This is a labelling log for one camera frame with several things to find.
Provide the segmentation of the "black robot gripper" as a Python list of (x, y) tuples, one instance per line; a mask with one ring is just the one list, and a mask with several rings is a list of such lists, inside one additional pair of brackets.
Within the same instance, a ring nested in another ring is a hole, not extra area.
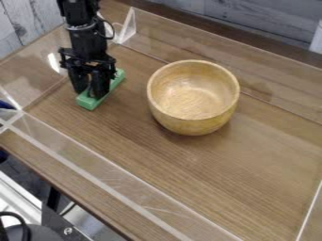
[(111, 79), (116, 74), (116, 60), (107, 54), (108, 40), (104, 26), (82, 26), (67, 28), (71, 47), (60, 47), (60, 67), (68, 71), (68, 76), (76, 93), (82, 93), (91, 80), (91, 94), (102, 99), (110, 92)]

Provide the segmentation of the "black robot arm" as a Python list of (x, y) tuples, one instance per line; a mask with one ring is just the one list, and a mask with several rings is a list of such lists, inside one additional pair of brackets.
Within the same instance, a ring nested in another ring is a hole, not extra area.
[(60, 47), (60, 67), (67, 70), (75, 92), (102, 99), (116, 77), (116, 59), (107, 54), (107, 21), (98, 15), (100, 0), (56, 0), (70, 33), (71, 48)]

